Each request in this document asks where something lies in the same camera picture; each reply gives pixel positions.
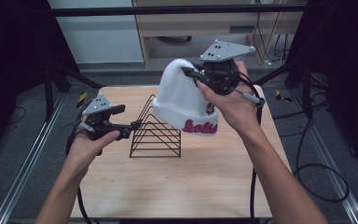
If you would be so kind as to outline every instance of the metal wire stand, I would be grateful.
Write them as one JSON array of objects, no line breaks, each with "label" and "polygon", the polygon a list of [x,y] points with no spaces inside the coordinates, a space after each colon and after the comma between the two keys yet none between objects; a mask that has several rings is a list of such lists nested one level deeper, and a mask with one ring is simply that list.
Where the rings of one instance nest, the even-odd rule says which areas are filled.
[{"label": "metal wire stand", "polygon": [[133,132],[130,158],[181,157],[181,131],[158,120],[151,105],[156,96],[150,95],[138,119],[141,127]]}]

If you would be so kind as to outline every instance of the person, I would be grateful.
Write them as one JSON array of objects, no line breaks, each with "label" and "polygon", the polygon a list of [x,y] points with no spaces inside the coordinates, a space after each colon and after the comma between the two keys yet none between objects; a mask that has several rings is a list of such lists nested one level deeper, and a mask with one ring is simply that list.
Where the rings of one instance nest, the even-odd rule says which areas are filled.
[{"label": "person", "polygon": [[[247,76],[244,62],[236,62],[240,72]],[[205,99],[215,105],[227,123],[237,132],[257,172],[277,223],[327,223],[327,220],[309,194],[296,181],[282,162],[258,124],[255,104],[241,94],[218,95],[208,86],[197,82]],[[252,93],[243,83],[239,91]],[[55,181],[35,223],[68,223],[75,203],[77,189],[90,164],[103,147],[119,136],[118,131],[90,141],[83,132],[76,136],[62,170]]]}]

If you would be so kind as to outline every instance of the beanie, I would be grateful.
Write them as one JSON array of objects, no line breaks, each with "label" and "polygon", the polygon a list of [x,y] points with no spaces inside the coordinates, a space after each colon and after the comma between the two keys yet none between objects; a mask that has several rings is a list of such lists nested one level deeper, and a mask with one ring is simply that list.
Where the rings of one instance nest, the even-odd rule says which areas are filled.
[{"label": "beanie", "polygon": [[169,63],[153,100],[153,114],[185,133],[213,135],[217,131],[218,112],[205,100],[193,78],[185,76],[182,67],[198,71],[184,59]]}]

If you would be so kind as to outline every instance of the wooden tabletop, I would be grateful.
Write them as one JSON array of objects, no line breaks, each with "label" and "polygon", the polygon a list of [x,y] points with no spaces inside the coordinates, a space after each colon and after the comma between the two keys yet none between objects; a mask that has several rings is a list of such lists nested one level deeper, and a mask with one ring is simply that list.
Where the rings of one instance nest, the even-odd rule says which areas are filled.
[{"label": "wooden tabletop", "polygon": [[[105,87],[101,93],[113,105],[126,105],[126,111],[112,116],[111,122],[129,124],[139,117],[150,95],[157,95],[158,86]],[[289,167],[268,105],[261,123]],[[180,158],[130,158],[131,138],[104,148],[81,183],[89,217],[249,217],[253,165],[223,117],[216,135],[182,132],[181,144]],[[272,217],[258,180],[255,216]],[[77,203],[71,217],[81,217]]]}]

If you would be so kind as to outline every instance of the pink lettering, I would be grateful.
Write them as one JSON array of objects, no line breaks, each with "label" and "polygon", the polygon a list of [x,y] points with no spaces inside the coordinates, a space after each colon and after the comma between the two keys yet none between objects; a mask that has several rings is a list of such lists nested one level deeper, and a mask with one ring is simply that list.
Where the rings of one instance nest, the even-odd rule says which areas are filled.
[{"label": "pink lettering", "polygon": [[185,128],[182,129],[185,133],[216,133],[217,124],[214,126],[210,122],[205,122],[204,124],[193,124],[192,119],[186,120]]}]

